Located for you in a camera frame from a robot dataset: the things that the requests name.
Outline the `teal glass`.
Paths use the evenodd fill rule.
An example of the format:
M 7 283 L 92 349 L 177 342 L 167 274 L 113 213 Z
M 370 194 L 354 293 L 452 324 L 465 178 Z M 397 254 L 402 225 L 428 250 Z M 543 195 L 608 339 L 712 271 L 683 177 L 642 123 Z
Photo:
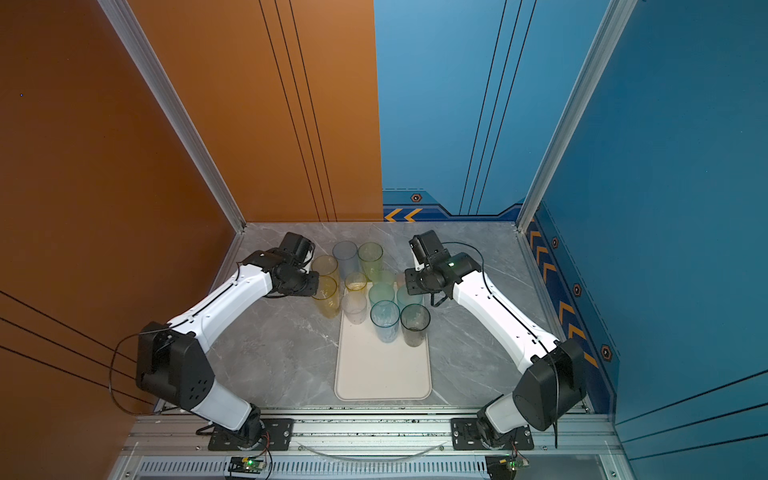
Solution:
M 396 293 L 396 302 L 400 309 L 403 309 L 409 305 L 421 305 L 423 303 L 423 297 L 421 295 L 410 294 L 407 286 L 402 285 Z
M 393 284 L 385 282 L 374 283 L 368 291 L 368 298 L 371 305 L 382 301 L 393 301 L 395 299 Z

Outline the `tall yellow glass front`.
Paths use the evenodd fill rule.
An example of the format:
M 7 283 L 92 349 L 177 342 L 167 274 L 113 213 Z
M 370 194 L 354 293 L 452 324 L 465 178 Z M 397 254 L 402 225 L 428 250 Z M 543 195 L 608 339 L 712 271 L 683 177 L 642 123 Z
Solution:
M 332 319 L 339 315 L 341 300 L 338 282 L 330 276 L 320 276 L 316 293 L 312 296 L 319 313 Z

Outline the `tall dark grey glass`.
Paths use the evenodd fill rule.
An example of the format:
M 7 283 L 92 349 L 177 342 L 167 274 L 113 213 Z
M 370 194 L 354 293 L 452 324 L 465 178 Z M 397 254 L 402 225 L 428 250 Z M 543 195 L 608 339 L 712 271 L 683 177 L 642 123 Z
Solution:
M 409 304 L 400 312 L 400 323 L 405 343 L 410 347 L 420 346 L 426 338 L 431 322 L 429 310 L 421 304 Z

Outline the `small green glass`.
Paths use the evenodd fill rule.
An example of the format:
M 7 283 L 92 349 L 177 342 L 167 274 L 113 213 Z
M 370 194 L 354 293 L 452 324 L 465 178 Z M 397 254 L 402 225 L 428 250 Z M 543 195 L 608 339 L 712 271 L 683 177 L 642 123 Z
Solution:
M 391 270 L 383 269 L 377 274 L 373 282 L 375 285 L 384 284 L 393 286 L 396 283 L 396 274 Z

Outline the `teal glass front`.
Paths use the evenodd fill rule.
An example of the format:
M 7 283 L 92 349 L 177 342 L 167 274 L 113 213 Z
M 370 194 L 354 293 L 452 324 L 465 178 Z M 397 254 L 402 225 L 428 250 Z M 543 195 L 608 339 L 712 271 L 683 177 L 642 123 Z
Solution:
M 385 282 L 374 283 L 368 291 L 368 298 L 371 305 L 382 301 L 393 301 L 395 299 L 393 284 Z

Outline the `tall green glass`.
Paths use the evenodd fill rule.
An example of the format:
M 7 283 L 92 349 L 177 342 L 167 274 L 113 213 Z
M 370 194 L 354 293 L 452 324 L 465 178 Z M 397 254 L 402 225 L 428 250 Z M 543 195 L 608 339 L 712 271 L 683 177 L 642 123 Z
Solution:
M 376 242 L 366 242 L 358 248 L 358 259 L 363 273 L 370 282 L 380 280 L 384 256 L 383 247 Z

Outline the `tall blue glass front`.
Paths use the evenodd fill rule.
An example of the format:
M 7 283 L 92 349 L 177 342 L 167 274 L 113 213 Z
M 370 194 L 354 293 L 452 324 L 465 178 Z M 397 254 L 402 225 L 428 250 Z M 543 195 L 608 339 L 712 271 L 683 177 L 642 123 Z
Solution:
M 400 325 L 400 310 L 391 300 L 376 302 L 370 310 L 370 319 L 379 340 L 392 343 L 396 340 Z

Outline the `small yellow glass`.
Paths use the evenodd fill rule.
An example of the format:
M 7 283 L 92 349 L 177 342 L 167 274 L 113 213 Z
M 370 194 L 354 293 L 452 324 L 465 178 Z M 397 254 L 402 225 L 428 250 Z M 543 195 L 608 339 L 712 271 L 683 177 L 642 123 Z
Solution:
M 362 271 L 354 271 L 345 277 L 344 286 L 348 294 L 365 293 L 368 287 L 368 278 Z

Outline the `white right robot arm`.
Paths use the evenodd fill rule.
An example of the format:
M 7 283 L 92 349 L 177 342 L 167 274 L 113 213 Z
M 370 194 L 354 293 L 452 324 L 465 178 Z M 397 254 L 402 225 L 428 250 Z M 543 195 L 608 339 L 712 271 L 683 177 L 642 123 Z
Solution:
M 452 254 L 429 230 L 409 241 L 415 266 L 405 271 L 408 293 L 433 307 L 450 299 L 474 315 L 502 345 L 521 378 L 512 392 L 477 413 L 481 441 L 501 449 L 511 433 L 554 428 L 587 395 L 587 362 L 576 340 L 561 341 L 507 299 L 486 273 L 485 260 Z

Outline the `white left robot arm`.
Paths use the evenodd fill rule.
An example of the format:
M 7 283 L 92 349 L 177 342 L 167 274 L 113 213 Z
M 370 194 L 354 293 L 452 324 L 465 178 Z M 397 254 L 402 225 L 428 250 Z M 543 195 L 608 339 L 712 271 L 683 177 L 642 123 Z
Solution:
M 288 232 L 279 246 L 247 256 L 228 280 L 186 312 L 165 325 L 147 324 L 138 334 L 139 389 L 207 420 L 241 449 L 258 445 L 260 409 L 216 380 L 207 352 L 258 300 L 314 296 L 319 273 L 308 268 L 314 250 L 311 240 Z

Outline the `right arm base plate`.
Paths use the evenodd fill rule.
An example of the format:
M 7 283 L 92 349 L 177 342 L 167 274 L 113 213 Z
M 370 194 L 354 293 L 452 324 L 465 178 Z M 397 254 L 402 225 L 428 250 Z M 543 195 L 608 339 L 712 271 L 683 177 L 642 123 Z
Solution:
M 497 450 L 531 451 L 534 441 L 528 426 L 502 434 L 496 440 L 484 440 L 477 418 L 453 418 L 450 421 L 453 448 L 457 451 Z

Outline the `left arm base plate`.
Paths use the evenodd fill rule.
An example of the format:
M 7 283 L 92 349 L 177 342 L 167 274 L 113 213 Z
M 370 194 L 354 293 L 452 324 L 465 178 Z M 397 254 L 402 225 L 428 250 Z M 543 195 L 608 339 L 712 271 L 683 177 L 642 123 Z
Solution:
M 207 449 L 209 451 L 250 451 L 263 450 L 269 441 L 271 452 L 287 451 L 293 435 L 295 421 L 293 418 L 266 418 L 261 420 L 261 436 L 259 442 L 237 439 L 235 435 L 223 427 L 213 426 Z

